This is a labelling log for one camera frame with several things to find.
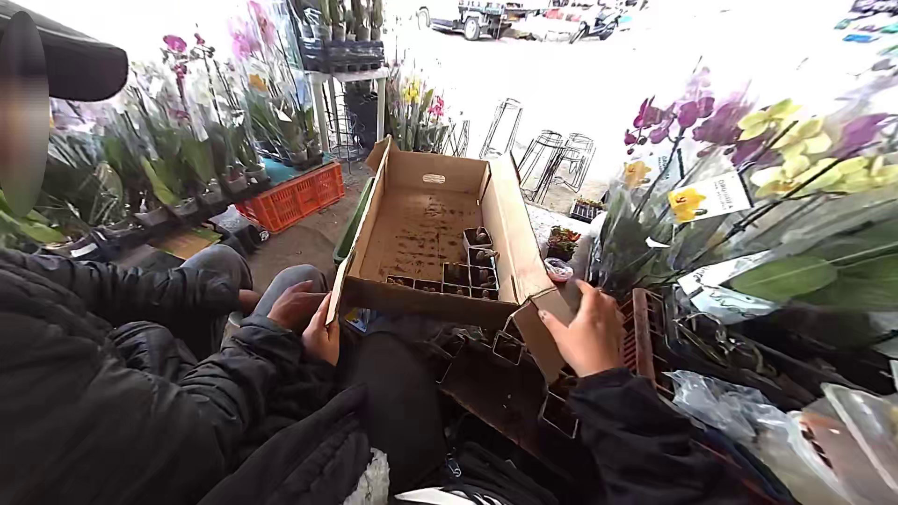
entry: white plastic table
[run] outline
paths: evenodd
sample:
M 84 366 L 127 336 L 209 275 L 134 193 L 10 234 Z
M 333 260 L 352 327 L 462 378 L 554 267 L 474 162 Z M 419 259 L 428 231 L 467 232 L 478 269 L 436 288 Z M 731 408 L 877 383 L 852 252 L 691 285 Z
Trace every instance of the white plastic table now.
M 337 79 L 341 83 L 352 83 L 368 79 L 377 81 L 377 140 L 383 138 L 383 122 L 386 120 L 387 76 L 390 75 L 389 67 L 382 66 L 376 70 L 335 72 L 333 74 L 309 71 L 307 74 L 309 75 L 309 82 L 312 84 L 312 96 L 315 100 L 315 115 L 318 116 L 318 131 L 321 134 L 322 151 L 330 151 L 327 113 L 324 111 L 324 93 L 321 92 L 321 85 L 325 83 L 327 83 L 328 91 L 330 92 L 330 109 L 334 114 L 334 130 L 337 133 L 337 141 L 339 142 L 339 121 L 336 120 L 338 117 L 337 94 L 334 91 L 334 79 Z

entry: black cap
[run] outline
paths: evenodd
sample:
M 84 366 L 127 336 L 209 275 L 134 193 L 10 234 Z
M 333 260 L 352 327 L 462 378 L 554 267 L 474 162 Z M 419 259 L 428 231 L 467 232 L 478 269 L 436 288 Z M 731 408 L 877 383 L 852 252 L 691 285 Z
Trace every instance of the black cap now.
M 0 37 L 13 14 L 25 11 L 38 27 L 47 62 L 50 96 L 97 102 L 118 93 L 128 80 L 128 54 L 17 4 L 0 0 Z

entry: yellow orchid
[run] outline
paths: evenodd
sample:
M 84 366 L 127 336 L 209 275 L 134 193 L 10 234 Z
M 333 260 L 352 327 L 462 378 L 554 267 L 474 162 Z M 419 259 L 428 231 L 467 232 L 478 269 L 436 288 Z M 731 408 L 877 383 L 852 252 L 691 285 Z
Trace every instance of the yellow orchid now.
M 402 98 L 406 103 L 413 103 L 420 96 L 421 81 L 417 78 L 409 80 L 408 85 L 402 90 Z
M 697 212 L 700 210 L 699 205 L 705 198 L 705 195 L 699 193 L 695 188 L 686 188 L 682 191 L 667 193 L 667 200 L 670 202 L 671 210 L 679 223 L 695 219 L 699 215 L 699 212 Z
M 780 133 L 788 127 L 783 121 L 780 127 Z M 809 155 L 819 155 L 825 153 L 832 146 L 832 139 L 823 131 L 823 120 L 813 118 L 802 121 L 790 128 L 776 144 L 774 149 L 785 159 L 791 159 L 805 153 Z
M 637 188 L 640 184 L 647 182 L 646 174 L 651 171 L 652 169 L 645 162 L 628 164 L 623 169 L 623 181 L 628 188 Z
M 807 156 L 797 155 L 786 160 L 782 166 L 759 170 L 750 177 L 752 184 L 759 187 L 754 196 L 764 198 L 792 191 L 825 170 L 836 160 L 837 158 L 823 158 L 811 165 Z M 876 174 L 874 174 L 876 163 L 875 160 L 874 167 L 868 169 L 870 159 L 865 156 L 847 159 L 807 184 L 796 193 L 796 196 L 804 196 L 816 190 L 854 193 L 898 182 L 898 165 L 883 166 L 883 163 L 879 162 Z
M 269 87 L 265 85 L 265 81 L 259 77 L 259 74 L 250 74 L 250 86 L 263 93 L 269 92 Z
M 795 105 L 791 98 L 787 98 L 782 102 L 774 103 L 763 111 L 752 112 L 736 123 L 736 126 L 743 130 L 739 140 L 758 137 L 767 131 L 767 128 L 777 127 L 781 121 L 795 114 L 798 109 L 801 109 L 801 105 Z

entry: red plastic crate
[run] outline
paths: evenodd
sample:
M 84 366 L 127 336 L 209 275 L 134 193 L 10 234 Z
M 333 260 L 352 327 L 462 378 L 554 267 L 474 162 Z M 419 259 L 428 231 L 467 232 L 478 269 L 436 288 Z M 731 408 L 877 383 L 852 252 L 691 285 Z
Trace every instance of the red plastic crate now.
M 278 233 L 343 198 L 345 193 L 340 164 L 331 162 L 234 206 L 248 219 Z

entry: hand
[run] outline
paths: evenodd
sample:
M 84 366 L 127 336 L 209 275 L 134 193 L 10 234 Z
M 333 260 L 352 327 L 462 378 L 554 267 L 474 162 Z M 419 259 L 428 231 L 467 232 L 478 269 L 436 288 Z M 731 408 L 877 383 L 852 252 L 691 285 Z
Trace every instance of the hand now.
M 333 366 L 337 366 L 339 359 L 339 331 L 328 333 L 325 320 L 328 317 L 330 306 L 330 293 L 321 301 L 315 315 L 303 332 L 303 345 L 309 356 L 315 359 L 323 359 Z
M 240 300 L 240 312 L 243 315 L 250 315 L 252 311 L 256 310 L 256 306 L 259 304 L 259 300 L 262 299 L 262 295 L 256 293 L 252 289 L 241 289 L 237 293 L 237 299 Z
M 315 308 L 324 298 L 324 293 L 309 293 L 313 282 L 306 280 L 287 288 L 275 300 L 269 312 L 269 319 L 282 328 L 299 332 L 305 322 L 315 314 Z
M 622 367 L 621 341 L 626 333 L 614 298 L 580 279 L 577 287 L 583 292 L 583 298 L 570 326 L 544 310 L 539 312 L 542 323 L 559 346 L 561 357 L 578 377 Z

